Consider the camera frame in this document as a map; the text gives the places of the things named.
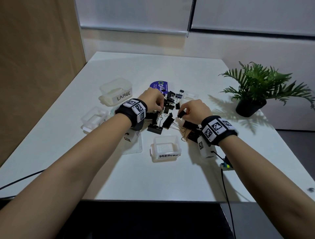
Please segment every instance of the wooden panel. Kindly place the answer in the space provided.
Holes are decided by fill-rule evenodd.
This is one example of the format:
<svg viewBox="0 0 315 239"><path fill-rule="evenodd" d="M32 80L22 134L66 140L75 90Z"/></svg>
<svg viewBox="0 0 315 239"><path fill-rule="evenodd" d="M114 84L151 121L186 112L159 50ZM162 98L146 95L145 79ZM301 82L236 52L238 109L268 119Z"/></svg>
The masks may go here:
<svg viewBox="0 0 315 239"><path fill-rule="evenodd" d="M86 60L73 0L0 0L0 165Z"/></svg>

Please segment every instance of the wristband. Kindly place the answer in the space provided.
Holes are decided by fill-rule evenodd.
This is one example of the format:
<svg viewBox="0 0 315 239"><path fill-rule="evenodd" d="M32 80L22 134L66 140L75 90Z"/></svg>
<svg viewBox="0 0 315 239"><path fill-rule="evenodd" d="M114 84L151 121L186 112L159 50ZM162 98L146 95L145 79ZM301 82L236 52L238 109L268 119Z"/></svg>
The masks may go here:
<svg viewBox="0 0 315 239"><path fill-rule="evenodd" d="M218 115L205 118L201 125L203 137L216 146L219 146L219 142L230 135L238 136L236 128Z"/></svg>
<svg viewBox="0 0 315 239"><path fill-rule="evenodd" d="M133 130L141 129L146 117L148 107L146 103L139 99L131 99L122 104L116 111L115 114L121 113L126 115L131 121L131 127Z"/></svg>

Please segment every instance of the black plant pot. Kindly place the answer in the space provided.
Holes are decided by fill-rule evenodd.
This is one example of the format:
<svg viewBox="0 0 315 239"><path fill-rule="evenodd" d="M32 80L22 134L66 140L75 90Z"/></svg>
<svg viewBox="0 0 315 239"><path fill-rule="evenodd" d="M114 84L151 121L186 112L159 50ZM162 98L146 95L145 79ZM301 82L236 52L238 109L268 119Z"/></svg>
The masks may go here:
<svg viewBox="0 0 315 239"><path fill-rule="evenodd" d="M241 100L236 107L236 112L243 117L250 117L257 110L264 107L266 103L267 103L266 100L262 101Z"/></svg>

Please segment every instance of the blue sticker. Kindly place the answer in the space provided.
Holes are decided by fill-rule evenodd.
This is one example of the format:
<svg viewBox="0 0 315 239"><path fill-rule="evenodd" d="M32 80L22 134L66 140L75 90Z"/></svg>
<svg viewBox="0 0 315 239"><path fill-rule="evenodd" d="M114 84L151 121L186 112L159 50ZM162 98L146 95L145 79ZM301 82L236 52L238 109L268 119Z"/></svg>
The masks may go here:
<svg viewBox="0 0 315 239"><path fill-rule="evenodd" d="M166 81L155 81L151 83L150 87L152 87L153 89L158 89L159 91L162 92L162 94L167 94L169 90Z"/></svg>

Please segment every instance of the large label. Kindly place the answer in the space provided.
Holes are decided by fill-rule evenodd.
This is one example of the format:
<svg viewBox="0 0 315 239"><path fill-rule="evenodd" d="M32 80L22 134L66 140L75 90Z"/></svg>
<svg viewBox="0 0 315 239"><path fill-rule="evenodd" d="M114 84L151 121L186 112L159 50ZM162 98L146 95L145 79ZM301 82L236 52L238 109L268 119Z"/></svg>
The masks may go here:
<svg viewBox="0 0 315 239"><path fill-rule="evenodd" d="M151 83L150 87L152 87L153 89L158 89L159 91L162 92L162 94L167 94L169 90L166 81L155 81Z"/></svg>
<svg viewBox="0 0 315 239"><path fill-rule="evenodd" d="M128 98L130 98L132 96L132 88L130 88L129 90L125 91L124 93L114 96L112 98L113 100L113 104L116 104L117 102L123 102L125 100L127 100Z"/></svg>

